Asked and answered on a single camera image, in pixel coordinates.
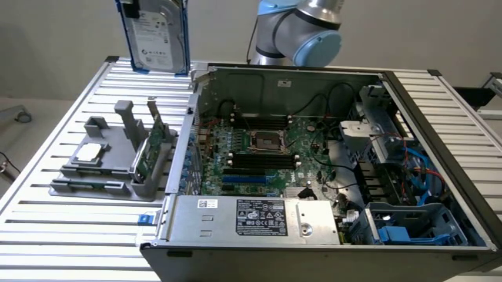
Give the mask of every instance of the warning label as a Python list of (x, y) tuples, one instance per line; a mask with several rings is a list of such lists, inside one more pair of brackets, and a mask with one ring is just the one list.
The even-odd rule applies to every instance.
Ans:
[(285, 201), (237, 200), (235, 232), (241, 236), (287, 236)]

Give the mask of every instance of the floor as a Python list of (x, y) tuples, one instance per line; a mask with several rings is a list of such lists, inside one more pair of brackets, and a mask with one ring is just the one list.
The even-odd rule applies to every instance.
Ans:
[[(15, 166), (23, 169), (74, 101), (0, 98), (0, 110), (19, 104), (28, 108), (34, 120), (30, 123), (16, 122), (15, 117), (10, 120), (0, 120), (0, 151), (8, 156)], [(0, 196), (8, 187), (10, 183), (0, 179)]]

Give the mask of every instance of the slotted aluminum table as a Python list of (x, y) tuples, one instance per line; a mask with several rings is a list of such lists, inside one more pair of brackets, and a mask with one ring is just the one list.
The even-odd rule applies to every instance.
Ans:
[[(500, 138), (441, 77), (425, 70), (394, 71), (489, 204), (502, 214)], [(191, 93), (189, 78), (136, 74), (123, 58), (103, 64), (0, 200), (0, 281), (159, 281), (136, 247), (136, 222), (139, 214), (162, 207), (163, 187), (157, 200), (144, 203), (54, 197), (48, 184), (84, 137), (90, 116), (120, 125), (114, 105), (131, 100), (135, 116), (150, 127), (146, 102), (157, 96), (163, 120), (179, 130)], [(143, 227), (142, 232), (148, 238), (155, 228)], [(480, 275), (469, 273), (452, 281), (501, 281), (502, 268)]]

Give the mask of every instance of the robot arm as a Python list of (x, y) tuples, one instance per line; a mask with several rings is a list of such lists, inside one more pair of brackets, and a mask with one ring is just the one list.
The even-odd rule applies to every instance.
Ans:
[[(115, 0), (132, 68), (190, 71), (187, 0)], [(257, 55), (253, 64), (326, 66), (341, 48), (343, 0), (262, 0), (258, 9)]]
[(343, 0), (263, 0), (258, 9), (255, 65), (326, 66), (342, 37)]

